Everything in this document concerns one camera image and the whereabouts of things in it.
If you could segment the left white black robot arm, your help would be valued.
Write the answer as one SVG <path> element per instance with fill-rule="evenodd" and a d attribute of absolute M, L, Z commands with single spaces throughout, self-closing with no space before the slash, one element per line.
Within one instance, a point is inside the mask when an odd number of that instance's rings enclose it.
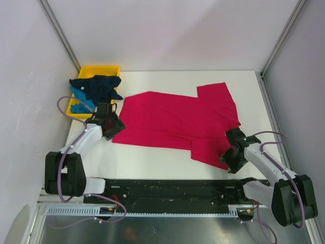
<path fill-rule="evenodd" d="M 64 203 L 73 197 L 94 194 L 101 203 L 111 200 L 112 190 L 106 181 L 98 177 L 87 177 L 83 159 L 101 139 L 113 139 L 125 129 L 115 109 L 117 104 L 98 103 L 97 109 L 83 123 L 80 133 L 60 151 L 49 152 L 45 157 L 45 191 L 58 195 Z"/>

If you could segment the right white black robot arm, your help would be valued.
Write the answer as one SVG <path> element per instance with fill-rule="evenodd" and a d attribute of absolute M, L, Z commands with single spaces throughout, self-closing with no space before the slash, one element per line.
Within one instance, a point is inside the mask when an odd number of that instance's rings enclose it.
<path fill-rule="evenodd" d="M 266 142 L 257 135 L 246 136 L 240 128 L 226 132 L 229 149 L 220 157 L 220 161 L 236 174 L 246 163 L 252 163 L 269 182 L 263 184 L 255 178 L 240 181 L 234 191 L 234 198 L 240 204 L 249 200 L 271 209 L 281 226 L 294 225 L 303 228 L 305 221 L 318 216 L 312 179 L 307 175 L 298 175 L 284 166 L 266 150 Z"/>

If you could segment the pink t shirt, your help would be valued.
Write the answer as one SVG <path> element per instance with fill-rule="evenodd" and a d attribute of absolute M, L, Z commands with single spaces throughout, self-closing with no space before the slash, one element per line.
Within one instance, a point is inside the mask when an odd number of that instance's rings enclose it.
<path fill-rule="evenodd" d="M 220 157 L 231 146 L 226 132 L 241 124 L 225 83 L 197 87 L 197 96 L 145 93 L 125 98 L 120 119 L 126 128 L 114 143 L 181 149 L 191 159 L 227 170 Z"/>

